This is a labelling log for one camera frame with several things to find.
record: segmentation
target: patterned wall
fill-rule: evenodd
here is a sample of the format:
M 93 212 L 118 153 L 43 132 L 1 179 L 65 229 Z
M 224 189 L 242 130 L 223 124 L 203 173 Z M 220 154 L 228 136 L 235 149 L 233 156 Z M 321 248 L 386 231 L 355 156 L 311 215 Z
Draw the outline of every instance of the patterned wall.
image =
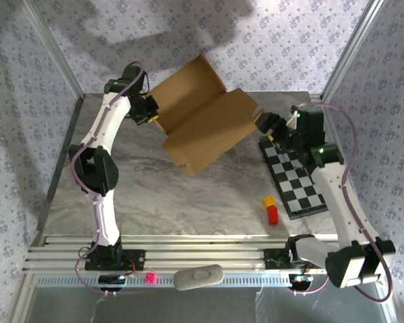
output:
M 228 88 L 321 93 L 367 0 L 34 0 L 86 92 L 206 52 Z
M 75 102 L 19 1 L 0 0 L 0 322 L 46 215 Z
M 397 247 L 392 274 L 404 302 L 404 0 L 386 2 L 332 103 L 355 120 L 354 184 L 374 227 Z M 335 121 L 350 155 L 351 129 Z

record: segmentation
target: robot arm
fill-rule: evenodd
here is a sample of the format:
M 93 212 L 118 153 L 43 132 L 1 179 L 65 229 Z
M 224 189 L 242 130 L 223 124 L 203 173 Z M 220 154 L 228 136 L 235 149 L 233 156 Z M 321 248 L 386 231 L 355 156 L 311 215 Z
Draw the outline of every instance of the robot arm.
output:
M 384 269 L 369 238 L 375 241 L 385 262 L 390 263 L 395 247 L 390 240 L 381 240 L 370 225 L 359 204 L 358 197 L 348 187 L 348 200 L 343 194 L 346 166 L 333 144 L 325 143 L 323 112 L 299 111 L 292 107 L 292 117 L 286 121 L 273 113 L 262 113 L 256 125 L 280 149 L 294 150 L 325 198 L 337 230 L 339 248 L 318 241 L 311 235 L 290 238 L 289 248 L 293 260 L 305 260 L 327 270 L 336 287 L 347 287 L 380 280 Z M 358 220 L 364 224 L 363 232 Z
M 100 111 L 88 134 L 79 145 L 71 145 L 69 158 L 74 162 L 75 173 L 92 206 L 94 237 L 90 262 L 110 270 L 122 263 L 123 249 L 114 213 L 114 189 L 119 170 L 111 158 L 112 144 L 118 129 L 129 115 L 138 125 L 153 120 L 158 105 L 151 96 L 141 94 L 145 72 L 128 65 L 123 76 L 110 80 L 104 88 Z

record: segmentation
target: box flap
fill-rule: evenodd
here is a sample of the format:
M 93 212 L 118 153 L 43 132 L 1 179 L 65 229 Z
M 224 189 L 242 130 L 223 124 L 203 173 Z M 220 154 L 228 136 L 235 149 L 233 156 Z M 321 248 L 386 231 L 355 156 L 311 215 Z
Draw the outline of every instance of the box flap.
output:
M 183 172 L 195 174 L 256 129 L 257 103 L 241 89 L 223 93 L 198 109 L 163 144 Z
M 152 95 L 159 106 L 157 124 L 171 133 L 206 101 L 225 87 L 204 56 L 199 56 L 157 85 Z

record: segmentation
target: yellow block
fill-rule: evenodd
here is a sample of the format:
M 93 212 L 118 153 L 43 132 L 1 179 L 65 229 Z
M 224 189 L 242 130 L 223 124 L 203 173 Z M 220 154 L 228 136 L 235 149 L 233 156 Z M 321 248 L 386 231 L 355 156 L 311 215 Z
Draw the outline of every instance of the yellow block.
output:
M 275 199 L 274 199 L 271 195 L 266 196 L 266 197 L 263 199 L 263 205 L 264 205 L 266 208 L 272 207 L 273 205 L 275 205 Z
M 159 115 L 153 116 L 151 119 L 148 120 L 148 122 L 156 121 L 156 119 L 157 119 L 158 117 L 159 117 Z

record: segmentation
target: chessboard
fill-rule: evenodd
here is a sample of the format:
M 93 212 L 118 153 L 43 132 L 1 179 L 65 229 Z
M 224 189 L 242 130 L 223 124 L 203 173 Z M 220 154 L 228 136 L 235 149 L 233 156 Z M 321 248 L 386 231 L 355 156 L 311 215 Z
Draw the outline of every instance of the chessboard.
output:
M 296 152 L 281 152 L 267 137 L 261 138 L 259 147 L 290 219 L 328 210 Z

